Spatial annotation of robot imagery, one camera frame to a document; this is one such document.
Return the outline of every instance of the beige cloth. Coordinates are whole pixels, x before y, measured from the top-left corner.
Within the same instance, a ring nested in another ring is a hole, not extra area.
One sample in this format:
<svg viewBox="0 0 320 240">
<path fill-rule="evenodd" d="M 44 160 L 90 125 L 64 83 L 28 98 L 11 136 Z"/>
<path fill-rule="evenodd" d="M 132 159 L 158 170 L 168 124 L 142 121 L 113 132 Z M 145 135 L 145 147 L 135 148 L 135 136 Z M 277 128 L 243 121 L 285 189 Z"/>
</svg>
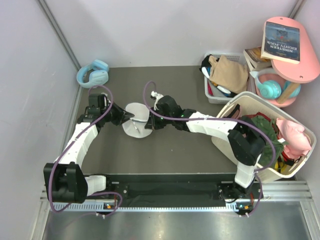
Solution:
<svg viewBox="0 0 320 240">
<path fill-rule="evenodd" d="M 209 57 L 211 64 L 210 81 L 229 91 L 239 94 L 247 90 L 248 68 L 238 62 L 230 61 L 222 55 L 217 61 L 214 56 Z"/>
</svg>

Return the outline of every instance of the white basket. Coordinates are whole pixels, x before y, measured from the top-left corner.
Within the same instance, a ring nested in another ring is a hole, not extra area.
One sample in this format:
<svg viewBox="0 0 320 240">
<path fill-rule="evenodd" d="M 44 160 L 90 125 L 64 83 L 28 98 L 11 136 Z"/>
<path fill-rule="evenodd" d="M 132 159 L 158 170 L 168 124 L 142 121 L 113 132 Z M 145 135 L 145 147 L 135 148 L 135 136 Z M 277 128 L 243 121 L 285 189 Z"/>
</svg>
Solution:
<svg viewBox="0 0 320 240">
<path fill-rule="evenodd" d="M 229 101 L 224 106 L 224 108 L 219 112 L 219 114 L 217 115 L 217 118 L 224 117 L 237 104 L 241 106 L 242 115 L 253 115 L 253 114 L 256 114 L 257 112 L 260 112 L 271 119 L 276 119 L 276 118 L 287 119 L 302 125 L 300 122 L 298 122 L 296 119 L 294 119 L 292 116 L 290 116 L 283 110 L 279 109 L 278 107 L 272 105 L 268 101 L 265 101 L 261 97 L 249 91 L 244 91 L 238 94 L 237 96 L 235 96 L 231 101 Z M 298 163 L 295 163 L 293 166 L 287 165 L 286 168 L 283 171 L 281 171 L 281 173 L 277 172 L 276 170 L 270 167 L 263 171 L 259 171 L 258 176 L 261 178 L 263 183 L 269 183 L 281 178 L 291 178 L 306 163 L 306 161 L 308 160 L 308 158 L 310 157 L 311 153 L 315 148 L 317 138 L 315 134 L 312 131 L 310 131 L 306 126 L 304 125 L 302 126 L 305 129 L 304 133 L 306 134 L 306 136 L 309 138 L 309 141 L 310 141 L 311 150 L 309 151 L 309 153 L 306 156 L 304 156 Z M 230 144 L 226 144 L 224 140 L 217 137 L 212 137 L 211 140 L 212 140 L 212 143 L 216 145 L 216 147 L 224 155 L 226 155 L 236 165 L 238 164 L 238 160 L 235 158 Z"/>
<path fill-rule="evenodd" d="M 230 61 L 234 61 L 240 64 L 246 64 L 246 59 L 245 56 L 242 53 L 235 53 L 235 54 L 231 54 L 231 53 L 211 53 L 208 52 L 204 55 L 204 57 L 208 56 L 208 55 L 213 55 L 216 58 L 220 58 L 221 55 L 225 55 L 226 58 Z M 211 104 L 226 104 L 227 102 L 229 102 L 232 98 L 231 97 L 218 97 L 218 96 L 211 96 L 208 92 L 208 84 L 207 84 L 207 78 L 204 77 L 204 93 L 206 95 L 206 97 L 208 98 L 209 103 Z"/>
</svg>

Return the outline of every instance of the white wall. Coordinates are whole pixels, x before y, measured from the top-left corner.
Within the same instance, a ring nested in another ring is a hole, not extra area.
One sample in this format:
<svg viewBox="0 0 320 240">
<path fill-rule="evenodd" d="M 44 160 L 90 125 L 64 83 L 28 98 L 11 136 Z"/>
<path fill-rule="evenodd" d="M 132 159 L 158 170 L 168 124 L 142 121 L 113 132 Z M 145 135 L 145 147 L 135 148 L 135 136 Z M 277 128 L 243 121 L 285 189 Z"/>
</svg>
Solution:
<svg viewBox="0 0 320 240">
<path fill-rule="evenodd" d="M 320 60 L 320 1 L 307 0 L 296 20 L 302 23 L 309 35 L 316 55 Z M 320 77 L 301 87 L 297 100 L 285 110 L 298 121 L 312 130 L 318 143 L 306 164 L 299 171 L 298 176 L 307 180 L 314 202 L 320 213 Z"/>
<path fill-rule="evenodd" d="M 261 45 L 263 24 L 296 0 L 46 0 L 80 64 L 198 65 Z"/>
<path fill-rule="evenodd" d="M 0 9 L 0 239 L 24 240 L 78 86 L 35 0 L 1 1 Z"/>
</svg>

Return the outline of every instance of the robotic arm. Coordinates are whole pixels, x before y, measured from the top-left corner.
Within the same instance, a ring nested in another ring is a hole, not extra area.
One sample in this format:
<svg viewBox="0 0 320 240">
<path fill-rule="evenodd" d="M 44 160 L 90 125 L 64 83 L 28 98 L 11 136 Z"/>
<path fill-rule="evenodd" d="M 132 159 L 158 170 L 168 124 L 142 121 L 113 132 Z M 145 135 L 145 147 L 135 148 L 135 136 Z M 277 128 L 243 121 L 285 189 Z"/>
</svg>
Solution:
<svg viewBox="0 0 320 240">
<path fill-rule="evenodd" d="M 67 146 L 74 140 L 76 141 L 72 148 L 62 157 L 54 172 L 52 181 L 53 202 L 83 203 L 87 196 L 106 189 L 106 176 L 91 175 L 84 177 L 81 171 L 83 160 L 90 144 L 97 137 L 105 123 L 111 122 L 118 126 L 134 117 L 134 115 L 113 103 L 112 108 L 103 119 L 88 128 L 78 139 L 76 137 L 104 114 L 109 104 L 110 102 L 105 94 L 91 94 L 89 96 L 89 106 L 86 107 L 85 113 L 78 118 L 74 133 Z M 54 163 L 47 163 L 43 169 L 47 196 L 49 178 L 53 166 Z"/>
<path fill-rule="evenodd" d="M 192 109 L 182 109 L 171 96 L 163 96 L 157 92 L 151 93 L 155 100 L 152 108 L 156 113 L 165 117 L 181 119 L 214 118 Z M 255 125 L 250 118 L 243 116 L 242 121 Z M 171 124 L 176 129 L 191 133 L 202 133 L 218 137 L 229 142 L 234 156 L 239 161 L 235 175 L 235 189 L 239 194 L 250 191 L 254 181 L 254 170 L 264 149 L 266 142 L 256 131 L 251 130 L 244 124 L 235 121 L 224 120 L 189 120 L 176 121 L 158 117 L 150 112 L 149 119 L 145 125 L 146 129 L 158 130 Z"/>
</svg>

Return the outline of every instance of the beige plastic bin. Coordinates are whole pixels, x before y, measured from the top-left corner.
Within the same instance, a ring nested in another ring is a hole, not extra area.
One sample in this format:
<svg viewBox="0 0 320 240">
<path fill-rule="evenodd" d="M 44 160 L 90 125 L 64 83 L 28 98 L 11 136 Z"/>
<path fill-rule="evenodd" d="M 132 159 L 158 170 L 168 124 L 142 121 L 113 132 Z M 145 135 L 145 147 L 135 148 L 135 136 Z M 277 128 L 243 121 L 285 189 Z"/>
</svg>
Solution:
<svg viewBox="0 0 320 240">
<path fill-rule="evenodd" d="M 241 113 L 242 115 L 252 115 L 256 114 L 257 112 L 261 112 L 268 116 L 269 118 L 276 119 L 287 119 L 290 121 L 293 121 L 295 123 L 301 124 L 297 120 L 295 120 L 292 116 L 284 112 L 283 110 L 279 109 L 278 107 L 270 104 L 269 102 L 265 101 L 261 97 L 253 94 L 252 92 L 245 91 L 240 94 L 238 94 L 236 97 L 234 97 L 232 100 L 230 100 L 224 108 L 219 112 L 217 115 L 218 118 L 222 118 L 226 116 L 230 110 L 232 110 L 237 104 L 241 106 Z M 306 126 L 304 126 L 305 130 L 304 133 L 307 135 L 307 137 L 310 140 L 311 144 L 311 150 L 309 153 L 303 157 L 298 163 L 294 164 L 293 166 L 287 166 L 282 173 L 277 172 L 276 170 L 272 168 L 267 168 L 263 171 L 258 172 L 258 176 L 261 178 L 263 183 L 269 183 L 281 178 L 291 178 L 293 177 L 299 169 L 306 163 L 308 158 L 310 157 L 311 153 L 313 152 L 317 139 L 315 134 L 310 131 Z M 226 155 L 233 163 L 236 165 L 238 164 L 238 160 L 235 158 L 230 144 L 226 144 L 224 140 L 221 140 L 217 137 L 211 138 L 212 143 L 217 146 L 217 148 Z"/>
</svg>

